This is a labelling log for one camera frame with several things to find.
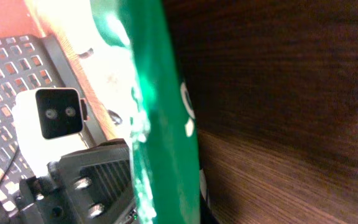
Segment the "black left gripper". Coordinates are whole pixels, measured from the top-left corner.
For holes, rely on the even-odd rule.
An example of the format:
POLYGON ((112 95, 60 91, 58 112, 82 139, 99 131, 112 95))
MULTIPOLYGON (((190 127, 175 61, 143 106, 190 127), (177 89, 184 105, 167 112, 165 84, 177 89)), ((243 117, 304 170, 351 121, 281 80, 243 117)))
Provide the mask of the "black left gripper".
POLYGON ((0 224, 71 224, 73 214, 77 223, 139 222, 123 139, 67 154, 47 170, 19 182, 17 212, 10 215, 0 202, 0 224))

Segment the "green 3M package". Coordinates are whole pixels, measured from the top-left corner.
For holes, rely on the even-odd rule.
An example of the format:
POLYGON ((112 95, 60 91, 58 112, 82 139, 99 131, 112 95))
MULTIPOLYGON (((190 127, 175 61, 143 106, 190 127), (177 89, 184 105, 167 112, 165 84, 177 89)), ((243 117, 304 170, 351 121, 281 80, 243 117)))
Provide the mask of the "green 3M package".
POLYGON ((142 223, 214 223, 196 118, 160 0, 36 1, 42 25, 67 40, 131 150, 142 223))

